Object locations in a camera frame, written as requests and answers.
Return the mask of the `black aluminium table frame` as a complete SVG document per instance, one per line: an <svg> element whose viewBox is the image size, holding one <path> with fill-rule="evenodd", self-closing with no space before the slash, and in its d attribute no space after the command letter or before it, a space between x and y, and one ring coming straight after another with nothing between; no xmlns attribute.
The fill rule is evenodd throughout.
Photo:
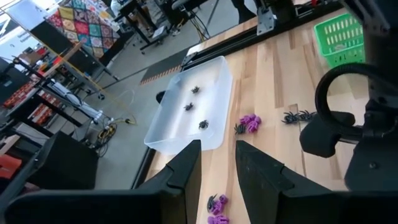
<svg viewBox="0 0 398 224"><path fill-rule="evenodd" d="M335 158L321 159L302 152L298 138L283 140L283 127L276 114L284 109L313 106L315 79L325 61L315 51L310 27L341 14L335 2L319 8L303 22L281 28L276 34L256 35L256 19L231 28L190 49L198 59L213 55L226 57L233 75L232 95L222 145L201 156L201 188L208 192L227 191L237 181L233 123L246 112L262 116L265 126L244 140L281 157L307 178L333 190L343 188Z"/></svg>

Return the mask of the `black angular panel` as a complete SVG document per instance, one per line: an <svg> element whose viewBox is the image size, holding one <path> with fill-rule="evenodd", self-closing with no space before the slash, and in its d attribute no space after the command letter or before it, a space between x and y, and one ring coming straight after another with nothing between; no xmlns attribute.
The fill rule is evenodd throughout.
<svg viewBox="0 0 398 224"><path fill-rule="evenodd" d="M48 139L28 182L41 189L93 189L98 167L97 153L71 136L58 132Z"/></svg>

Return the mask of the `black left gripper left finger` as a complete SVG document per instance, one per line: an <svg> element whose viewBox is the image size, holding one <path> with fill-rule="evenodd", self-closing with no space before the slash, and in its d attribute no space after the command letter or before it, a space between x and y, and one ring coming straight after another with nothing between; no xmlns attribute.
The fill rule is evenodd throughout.
<svg viewBox="0 0 398 224"><path fill-rule="evenodd" d="M193 140L139 186L136 224L196 224L201 188L201 141Z"/></svg>

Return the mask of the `purple plastic skeleton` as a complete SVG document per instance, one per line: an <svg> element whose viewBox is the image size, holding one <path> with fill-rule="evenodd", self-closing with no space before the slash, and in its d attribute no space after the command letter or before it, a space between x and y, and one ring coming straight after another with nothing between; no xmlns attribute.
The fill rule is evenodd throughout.
<svg viewBox="0 0 398 224"><path fill-rule="evenodd" d="M213 199L212 208L210 212L213 215L220 215L223 213L225 205L228 203L228 197L226 195L220 195L217 200Z"/></svg>
<svg viewBox="0 0 398 224"><path fill-rule="evenodd" d="M224 215L209 216L207 222L208 224L229 224L229 218Z"/></svg>
<svg viewBox="0 0 398 224"><path fill-rule="evenodd" d="M262 119L255 114L244 115L239 121L249 133L255 133L262 123Z"/></svg>

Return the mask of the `black desk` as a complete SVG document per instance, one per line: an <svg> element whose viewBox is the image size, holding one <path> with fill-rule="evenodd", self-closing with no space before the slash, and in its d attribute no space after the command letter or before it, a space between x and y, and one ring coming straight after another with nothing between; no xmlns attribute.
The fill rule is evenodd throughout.
<svg viewBox="0 0 398 224"><path fill-rule="evenodd" d="M139 26L131 19L129 15L134 12L141 15L143 19L148 23L148 25L152 28L154 33L151 37L146 36L145 33L143 33L143 31L139 28ZM146 48L155 45L162 45L164 43L164 39L170 35L171 27L168 24L161 25L160 27L156 26L149 19L137 0L128 0L128 2L122 6L120 10L120 16L124 17L128 21L128 23L130 23L134 31L140 37L140 40L144 41L145 44L139 48L142 55L146 54Z"/></svg>

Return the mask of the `clear plastic bin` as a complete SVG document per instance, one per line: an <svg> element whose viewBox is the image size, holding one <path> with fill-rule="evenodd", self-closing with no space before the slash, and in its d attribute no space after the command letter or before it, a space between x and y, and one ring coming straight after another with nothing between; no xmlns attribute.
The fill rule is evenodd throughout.
<svg viewBox="0 0 398 224"><path fill-rule="evenodd" d="M200 87L196 94L191 92ZM229 111L233 76L223 56L176 74L165 91L144 144L166 154L178 154L192 140L201 141L203 151L213 150L223 143ZM193 108L184 106L193 103ZM199 129L200 121L209 126Z"/></svg>

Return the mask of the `orange striped floor mat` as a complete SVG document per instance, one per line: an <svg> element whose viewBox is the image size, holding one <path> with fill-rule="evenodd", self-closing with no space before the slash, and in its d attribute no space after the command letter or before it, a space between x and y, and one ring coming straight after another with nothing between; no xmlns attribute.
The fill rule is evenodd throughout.
<svg viewBox="0 0 398 224"><path fill-rule="evenodd" d="M150 66L140 81L140 85L145 85L146 83L162 78L170 73L179 71L182 60L185 58L188 50L189 48L181 50Z"/></svg>

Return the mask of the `green plastic basket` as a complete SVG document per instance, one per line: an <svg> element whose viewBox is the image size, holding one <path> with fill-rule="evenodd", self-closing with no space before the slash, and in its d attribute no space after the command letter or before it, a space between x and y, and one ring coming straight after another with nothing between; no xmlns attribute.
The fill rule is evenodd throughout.
<svg viewBox="0 0 398 224"><path fill-rule="evenodd" d="M317 24L314 32L320 54L330 68L365 61L363 28L350 13ZM331 53L336 44L344 44L346 49Z"/></svg>

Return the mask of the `colourful patchwork quilt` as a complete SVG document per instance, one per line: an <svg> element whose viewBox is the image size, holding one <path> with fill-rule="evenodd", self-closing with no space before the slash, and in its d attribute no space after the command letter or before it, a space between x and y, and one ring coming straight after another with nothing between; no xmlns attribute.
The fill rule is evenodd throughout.
<svg viewBox="0 0 398 224"><path fill-rule="evenodd" d="M63 0L47 22L71 42L81 42L101 58L120 38L110 7L104 0Z"/></svg>

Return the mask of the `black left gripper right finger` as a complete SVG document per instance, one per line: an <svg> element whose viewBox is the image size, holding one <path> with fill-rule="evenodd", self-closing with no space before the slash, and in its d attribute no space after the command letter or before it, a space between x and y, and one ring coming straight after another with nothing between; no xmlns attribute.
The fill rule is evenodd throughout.
<svg viewBox="0 0 398 224"><path fill-rule="evenodd" d="M310 224L303 202L306 178L246 141L236 141L239 187L251 224Z"/></svg>

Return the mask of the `shelf rack with red boxes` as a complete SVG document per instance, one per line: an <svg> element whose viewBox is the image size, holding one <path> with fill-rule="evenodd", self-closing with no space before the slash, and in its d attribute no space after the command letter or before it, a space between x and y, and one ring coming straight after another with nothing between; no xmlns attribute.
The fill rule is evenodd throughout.
<svg viewBox="0 0 398 224"><path fill-rule="evenodd" d="M65 112L66 107L80 111L92 123L103 116L80 98L73 90L39 72L19 57L0 57L0 107L6 117L15 123L24 123L46 135L52 133L46 126L56 116L61 116L77 127L82 123Z"/></svg>

